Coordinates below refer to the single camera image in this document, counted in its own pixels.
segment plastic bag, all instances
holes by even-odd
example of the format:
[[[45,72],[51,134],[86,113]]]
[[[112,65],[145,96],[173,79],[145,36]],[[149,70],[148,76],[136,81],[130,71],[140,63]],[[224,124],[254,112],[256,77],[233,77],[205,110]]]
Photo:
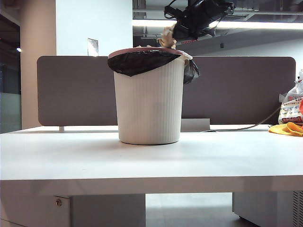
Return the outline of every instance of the plastic bag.
[[[178,57],[180,57],[179,54],[148,50],[119,54],[109,58],[107,63],[113,71],[131,77],[166,65]],[[183,83],[188,84],[199,76],[196,64],[192,60],[186,60]]]
[[[183,84],[188,84],[198,77],[200,77],[200,72],[194,61],[185,60]]]
[[[281,104],[279,114],[279,124],[288,122],[303,123],[303,113],[301,108],[303,105],[303,77],[300,76],[299,80],[295,82],[295,87],[291,89]]]

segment gray partition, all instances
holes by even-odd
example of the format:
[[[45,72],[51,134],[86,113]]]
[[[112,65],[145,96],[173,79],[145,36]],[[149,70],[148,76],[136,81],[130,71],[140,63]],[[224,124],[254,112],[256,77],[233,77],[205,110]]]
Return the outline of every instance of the gray partition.
[[[289,57],[194,57],[201,78],[184,86],[182,118],[257,123],[294,86]],[[116,125],[107,57],[43,56],[37,62],[39,121],[45,126]],[[277,115],[267,121],[275,124]]]

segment yellow cloth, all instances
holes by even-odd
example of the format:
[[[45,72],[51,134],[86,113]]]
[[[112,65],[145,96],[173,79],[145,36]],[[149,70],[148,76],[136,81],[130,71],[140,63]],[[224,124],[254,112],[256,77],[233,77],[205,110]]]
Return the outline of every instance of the yellow cloth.
[[[289,122],[287,124],[274,125],[268,129],[269,132],[290,135],[290,136],[303,136],[303,128],[295,123]]]

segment trash can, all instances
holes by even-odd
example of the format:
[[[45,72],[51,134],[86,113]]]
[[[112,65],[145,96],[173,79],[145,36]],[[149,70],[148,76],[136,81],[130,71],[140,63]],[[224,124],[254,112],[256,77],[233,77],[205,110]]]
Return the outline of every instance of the trash can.
[[[124,143],[155,145],[179,139],[184,64],[192,57],[182,51],[145,47],[120,50],[108,58],[159,49],[177,56],[163,66],[137,75],[114,72],[119,139]]]

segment trash bag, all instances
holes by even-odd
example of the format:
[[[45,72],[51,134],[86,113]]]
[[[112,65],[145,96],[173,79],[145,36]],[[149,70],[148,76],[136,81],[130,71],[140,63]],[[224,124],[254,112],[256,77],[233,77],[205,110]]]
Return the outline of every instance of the trash bag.
[[[200,72],[193,60],[185,60],[183,84],[189,84],[200,77]]]
[[[160,50],[148,50],[119,54],[109,58],[107,63],[113,71],[131,77],[159,68],[178,57],[180,57],[179,54]],[[199,69],[196,64],[192,60],[186,60],[183,83],[188,84],[198,77]]]

